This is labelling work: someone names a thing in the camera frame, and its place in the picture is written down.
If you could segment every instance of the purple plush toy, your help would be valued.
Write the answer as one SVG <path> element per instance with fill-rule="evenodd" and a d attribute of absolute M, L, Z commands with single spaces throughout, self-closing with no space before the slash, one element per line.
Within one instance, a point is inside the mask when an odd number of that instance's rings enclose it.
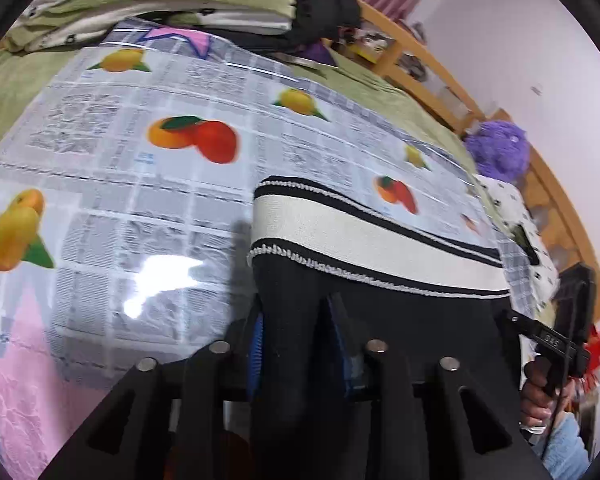
<path fill-rule="evenodd" d="M 504 182 L 513 182 L 529 166 L 529 142 L 524 130 L 508 121 L 487 121 L 464 145 L 475 160 L 478 172 Z"/>

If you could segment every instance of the fruit print tablecloth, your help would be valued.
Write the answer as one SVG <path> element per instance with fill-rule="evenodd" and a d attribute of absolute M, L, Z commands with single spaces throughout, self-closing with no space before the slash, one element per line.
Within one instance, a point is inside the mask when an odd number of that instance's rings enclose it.
<path fill-rule="evenodd" d="M 139 358 L 186 357 L 245 315 L 270 174 L 496 247 L 441 150 L 225 40 L 147 30 L 83 49 L 0 144 L 0 458 L 16 480 Z"/>

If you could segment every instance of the metal bolt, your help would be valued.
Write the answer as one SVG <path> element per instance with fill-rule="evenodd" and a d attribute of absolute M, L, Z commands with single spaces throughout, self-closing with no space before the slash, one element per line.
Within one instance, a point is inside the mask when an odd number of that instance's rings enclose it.
<path fill-rule="evenodd" d="M 138 361 L 136 368 L 141 372 L 150 372 L 157 364 L 158 361 L 156 361 L 153 357 L 143 357 Z"/>
<path fill-rule="evenodd" d="M 226 354 L 231 350 L 231 345 L 229 345 L 227 341 L 216 341 L 209 345 L 209 350 L 211 350 L 213 354 Z"/>
<path fill-rule="evenodd" d="M 379 339 L 371 339 L 366 342 L 366 349 L 370 352 L 381 354 L 382 352 L 386 352 L 388 348 L 387 343 Z"/>
<path fill-rule="evenodd" d="M 440 359 L 440 366 L 450 372 L 455 372 L 460 367 L 460 361 L 455 357 L 443 357 Z"/>

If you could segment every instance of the wooden headboard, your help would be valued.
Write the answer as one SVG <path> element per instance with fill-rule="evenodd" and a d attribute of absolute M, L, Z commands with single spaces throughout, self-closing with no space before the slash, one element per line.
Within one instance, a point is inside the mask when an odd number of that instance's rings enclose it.
<path fill-rule="evenodd" d="M 454 79 L 450 72 L 433 56 L 432 53 L 397 23 L 389 20 L 384 14 L 359 0 L 362 9 L 362 19 L 371 22 L 375 27 L 394 38 L 375 65 L 372 72 L 387 78 L 397 86 L 406 90 L 419 101 L 429 113 L 440 123 L 450 127 L 456 134 L 462 135 L 467 127 L 475 120 L 485 121 L 484 113 L 476 102 Z M 448 106 L 421 82 L 415 80 L 409 73 L 397 66 L 396 63 L 404 52 L 416 56 L 424 65 L 434 72 L 466 107 L 467 113 L 458 118 Z M 511 117 L 506 111 L 496 111 L 490 120 L 507 120 Z M 593 247 L 587 236 L 580 218 L 578 217 L 567 194 L 549 169 L 542 157 L 531 147 L 529 170 L 525 175 L 526 185 L 522 195 L 526 206 L 531 209 L 542 206 L 548 210 L 548 222 L 541 230 L 541 238 L 549 249 L 560 246 L 568 252 L 568 266 L 583 262 L 596 271 L 597 297 L 594 307 L 594 320 L 600 319 L 600 265 Z"/>

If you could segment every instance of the folded black garment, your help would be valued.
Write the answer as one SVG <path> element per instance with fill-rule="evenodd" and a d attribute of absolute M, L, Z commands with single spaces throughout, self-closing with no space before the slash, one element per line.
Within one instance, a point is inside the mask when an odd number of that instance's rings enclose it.
<path fill-rule="evenodd" d="M 337 40 L 338 27 L 360 28 L 360 6 L 356 0 L 296 0 L 296 17 L 291 30 L 278 36 L 212 27 L 192 28 L 227 38 L 236 45 L 259 54 L 291 54 L 300 46 L 315 43 L 320 38 Z"/>
<path fill-rule="evenodd" d="M 349 449 L 346 424 L 339 438 L 319 444 L 298 436 L 308 416 L 320 304 L 335 293 L 366 340 L 399 349 L 415 383 L 433 383 L 440 358 L 453 356 L 517 420 L 520 347 L 496 323 L 510 308 L 497 251 L 407 228 L 301 178 L 270 176 L 253 208 L 250 261 L 266 328 L 251 438 L 267 464 L 279 457 L 277 467 L 293 463 L 315 478 L 325 469 L 312 461 Z M 355 478 L 357 455 L 341 461 L 346 473 L 330 470 L 325 478 Z"/>

